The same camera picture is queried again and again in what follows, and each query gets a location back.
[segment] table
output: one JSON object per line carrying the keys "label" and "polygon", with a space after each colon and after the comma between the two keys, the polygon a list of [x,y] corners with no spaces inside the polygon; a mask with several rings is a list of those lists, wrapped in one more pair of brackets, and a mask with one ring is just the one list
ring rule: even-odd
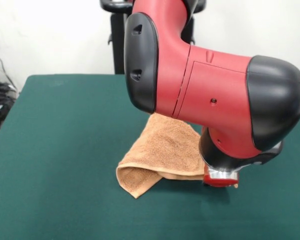
{"label": "table", "polygon": [[115,169],[147,119],[122,75],[29,77],[0,130],[0,240],[300,239],[300,122],[238,189],[163,179],[134,199]]}

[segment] electrical wire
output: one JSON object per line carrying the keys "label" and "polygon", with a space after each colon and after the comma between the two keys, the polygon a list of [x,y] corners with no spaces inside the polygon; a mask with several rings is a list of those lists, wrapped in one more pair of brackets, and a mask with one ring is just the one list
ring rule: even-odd
{"label": "electrical wire", "polygon": [[2,67],[2,71],[5,74],[6,78],[8,79],[8,81],[11,83],[11,85],[18,90],[18,88],[16,87],[16,85],[14,84],[14,82],[11,80],[11,78],[8,76],[6,69],[5,69],[5,65],[4,62],[2,61],[2,59],[0,58],[0,63],[1,63],[1,67]]}

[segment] red robot arm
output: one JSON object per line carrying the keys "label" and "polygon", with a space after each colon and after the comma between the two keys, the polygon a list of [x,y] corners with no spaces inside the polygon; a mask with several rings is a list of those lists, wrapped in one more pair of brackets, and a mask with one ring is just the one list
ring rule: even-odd
{"label": "red robot arm", "polygon": [[134,1],[124,39],[127,90],[142,111],[204,126],[203,159],[213,171],[232,173],[273,150],[297,124],[300,71],[272,57],[185,43],[181,32],[197,3]]}

